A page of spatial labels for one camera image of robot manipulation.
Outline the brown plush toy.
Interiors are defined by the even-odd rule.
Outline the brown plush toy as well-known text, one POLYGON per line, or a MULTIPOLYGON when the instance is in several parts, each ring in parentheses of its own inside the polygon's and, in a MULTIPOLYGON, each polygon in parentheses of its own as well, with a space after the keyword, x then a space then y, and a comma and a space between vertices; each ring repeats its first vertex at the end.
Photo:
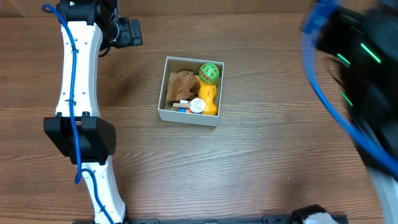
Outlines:
POLYGON ((200 81, 193 72, 183 70, 176 73, 167 86, 167 100, 192 100, 200 90, 200 81))

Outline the green number ball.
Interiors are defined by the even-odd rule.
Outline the green number ball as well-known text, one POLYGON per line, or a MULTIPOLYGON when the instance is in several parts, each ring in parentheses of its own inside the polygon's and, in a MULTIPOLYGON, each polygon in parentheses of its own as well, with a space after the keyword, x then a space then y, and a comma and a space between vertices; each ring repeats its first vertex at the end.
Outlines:
POLYGON ((220 70, 214 63, 204 63, 199 69, 200 80, 207 84, 213 84, 217 81, 220 70))

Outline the colourful puzzle cube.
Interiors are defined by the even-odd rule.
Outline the colourful puzzle cube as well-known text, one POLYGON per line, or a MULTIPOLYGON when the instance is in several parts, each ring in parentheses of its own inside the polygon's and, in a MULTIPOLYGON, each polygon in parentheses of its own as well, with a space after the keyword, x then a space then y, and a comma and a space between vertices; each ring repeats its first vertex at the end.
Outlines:
MULTIPOLYGON (((190 103, 188 100, 180 100, 180 103, 187 104, 190 103)), ((178 108, 178 112, 181 113, 192 113, 189 108, 178 108)))

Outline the yellow toy whale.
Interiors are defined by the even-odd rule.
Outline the yellow toy whale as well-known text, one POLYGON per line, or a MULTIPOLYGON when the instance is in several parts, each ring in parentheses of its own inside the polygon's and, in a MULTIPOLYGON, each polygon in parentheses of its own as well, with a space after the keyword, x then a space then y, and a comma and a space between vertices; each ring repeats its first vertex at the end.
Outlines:
POLYGON ((203 114, 205 115, 217 115, 218 108, 214 103, 217 89, 214 83, 208 84, 203 82, 199 76, 197 76, 200 82, 200 90, 198 91, 198 97, 205 102, 205 110, 203 114))

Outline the small wooden rattle drum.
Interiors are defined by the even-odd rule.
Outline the small wooden rattle drum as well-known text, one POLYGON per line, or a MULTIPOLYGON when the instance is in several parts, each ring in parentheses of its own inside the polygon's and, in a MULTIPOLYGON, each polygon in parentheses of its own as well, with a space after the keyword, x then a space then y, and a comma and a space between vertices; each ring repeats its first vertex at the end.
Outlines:
POLYGON ((201 114, 205 110, 205 102, 200 98, 194 98, 191 101, 181 100, 179 103, 173 103, 173 107, 186 109, 188 112, 201 114))

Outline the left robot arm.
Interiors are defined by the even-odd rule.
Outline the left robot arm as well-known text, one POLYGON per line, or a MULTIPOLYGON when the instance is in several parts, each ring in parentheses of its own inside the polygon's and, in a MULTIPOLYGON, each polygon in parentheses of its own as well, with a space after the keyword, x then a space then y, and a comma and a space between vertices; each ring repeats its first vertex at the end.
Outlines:
POLYGON ((42 10, 56 15, 63 38, 62 87, 44 132, 76 166, 75 183, 86 183, 93 223, 130 223, 113 170, 115 127, 100 117, 98 60, 114 47, 142 45, 139 20, 118 16, 117 1, 62 0, 42 10))

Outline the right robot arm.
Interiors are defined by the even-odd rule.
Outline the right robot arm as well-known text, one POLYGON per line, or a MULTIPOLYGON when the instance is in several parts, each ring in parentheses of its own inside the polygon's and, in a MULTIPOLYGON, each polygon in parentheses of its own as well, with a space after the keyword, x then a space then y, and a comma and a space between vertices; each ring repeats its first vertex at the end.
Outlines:
POLYGON ((308 81, 332 118, 347 132, 368 170, 385 223, 397 222, 397 2, 379 1, 365 13, 339 1, 316 1, 302 28, 308 81), (336 82, 347 115, 317 82, 317 51, 338 64, 336 82))

